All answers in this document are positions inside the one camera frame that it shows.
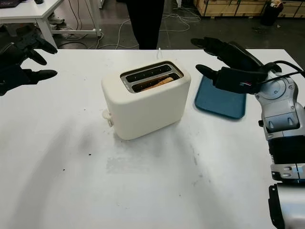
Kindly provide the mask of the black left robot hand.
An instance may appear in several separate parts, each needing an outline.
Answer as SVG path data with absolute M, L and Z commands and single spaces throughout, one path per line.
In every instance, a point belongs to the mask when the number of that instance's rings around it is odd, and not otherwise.
M 11 42 L 0 49 L 0 86 L 15 88 L 21 85 L 37 84 L 57 75 L 55 70 L 33 71 L 23 69 L 22 63 L 31 59 L 40 65 L 46 65 L 46 60 L 36 52 L 44 50 L 56 54 L 57 49 L 48 41 L 34 32 L 22 37 L 18 42 Z

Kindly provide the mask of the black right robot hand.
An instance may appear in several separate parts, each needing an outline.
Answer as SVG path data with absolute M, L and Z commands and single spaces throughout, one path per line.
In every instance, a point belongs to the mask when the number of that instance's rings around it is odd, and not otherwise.
M 223 42 L 217 38 L 204 37 L 192 38 L 191 43 L 227 65 L 218 71 L 202 64 L 196 65 L 196 69 L 212 80 L 214 86 L 239 85 L 240 83 L 252 86 L 267 78 L 263 64 L 235 42 Z

